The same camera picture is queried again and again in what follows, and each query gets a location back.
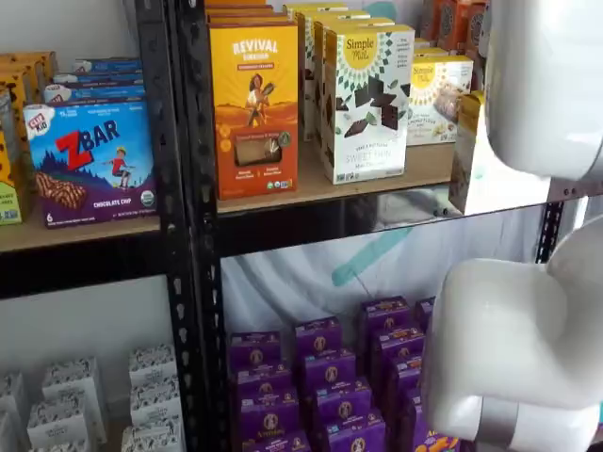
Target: white plastic object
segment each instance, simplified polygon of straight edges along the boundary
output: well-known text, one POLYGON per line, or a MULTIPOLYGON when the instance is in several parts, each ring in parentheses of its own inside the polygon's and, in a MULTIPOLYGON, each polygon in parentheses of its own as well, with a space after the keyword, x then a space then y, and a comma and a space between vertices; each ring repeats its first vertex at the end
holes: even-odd
POLYGON ((488 137, 509 167, 603 175, 603 2, 492 0, 488 137))
POLYGON ((584 452, 603 400, 603 217, 568 235, 546 266, 455 266, 424 357, 428 422, 474 441, 485 397, 518 404, 517 452, 584 452))

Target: sweet thins box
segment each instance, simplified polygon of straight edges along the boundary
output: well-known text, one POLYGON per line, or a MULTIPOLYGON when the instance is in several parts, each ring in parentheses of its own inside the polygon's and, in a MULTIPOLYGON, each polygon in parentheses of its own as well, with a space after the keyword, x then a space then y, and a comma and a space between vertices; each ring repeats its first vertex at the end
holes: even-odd
POLYGON ((219 197, 297 188, 297 27, 209 26, 219 197))
POLYGON ((323 452, 382 452, 385 450, 385 422, 379 410, 352 416, 325 427, 323 452))
POLYGON ((238 417, 243 446, 271 440, 300 427, 300 401, 295 389, 243 398, 238 417))
POLYGON ((233 372, 243 367, 281 361, 281 334, 278 331, 236 332, 230 341, 233 372))
POLYGON ((341 348, 342 341, 341 325, 334 316, 302 323, 295 328, 295 349, 299 358, 341 348))
POLYGON ((327 31, 321 157, 333 184, 403 173, 414 41, 406 25, 327 31))
POLYGON ((29 105, 24 116, 48 228, 155 212, 143 99, 29 105))

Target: chocolate chip bar box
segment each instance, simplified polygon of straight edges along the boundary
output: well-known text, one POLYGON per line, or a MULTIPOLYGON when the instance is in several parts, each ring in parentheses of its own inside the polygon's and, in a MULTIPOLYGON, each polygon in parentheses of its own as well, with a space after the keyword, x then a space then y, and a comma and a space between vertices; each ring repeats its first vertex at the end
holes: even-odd
POLYGON ((379 410, 325 427, 322 452, 384 452, 385 422, 379 410))
POLYGON ((275 361, 281 361, 281 334, 278 331, 237 332, 231 336, 230 365, 233 372, 275 361))
POLYGON ((299 358, 341 348, 342 342, 341 324, 334 316, 302 323, 295 328, 295 349, 299 358))
POLYGON ((29 105, 24 116, 48 228, 155 212, 143 99, 29 105))
POLYGON ((403 173, 414 42, 407 25, 327 31, 321 157, 333 184, 403 173))
POLYGON ((300 427, 300 401, 295 389, 243 398, 239 438, 243 446, 272 440, 300 427))

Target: cartoon child illustration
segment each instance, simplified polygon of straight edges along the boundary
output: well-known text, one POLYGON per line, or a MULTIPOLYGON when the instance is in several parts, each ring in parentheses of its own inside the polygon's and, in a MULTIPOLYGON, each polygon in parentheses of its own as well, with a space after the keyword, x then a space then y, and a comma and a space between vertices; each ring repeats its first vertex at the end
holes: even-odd
POLYGON ((117 148, 117 158, 103 162, 103 165, 113 165, 113 170, 111 171, 111 174, 115 177, 121 177, 122 179, 120 180, 120 188, 126 189, 128 188, 128 183, 130 182, 131 172, 126 171, 122 168, 129 168, 132 170, 135 167, 127 166, 125 164, 124 158, 125 148, 123 146, 120 146, 119 148, 117 148))

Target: yellow box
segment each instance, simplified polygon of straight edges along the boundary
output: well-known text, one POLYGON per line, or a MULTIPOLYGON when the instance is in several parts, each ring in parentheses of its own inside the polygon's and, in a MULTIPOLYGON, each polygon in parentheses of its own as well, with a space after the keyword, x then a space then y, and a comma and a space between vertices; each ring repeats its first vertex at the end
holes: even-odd
POLYGON ((21 223, 31 207, 18 141, 10 92, 0 89, 0 226, 21 223))

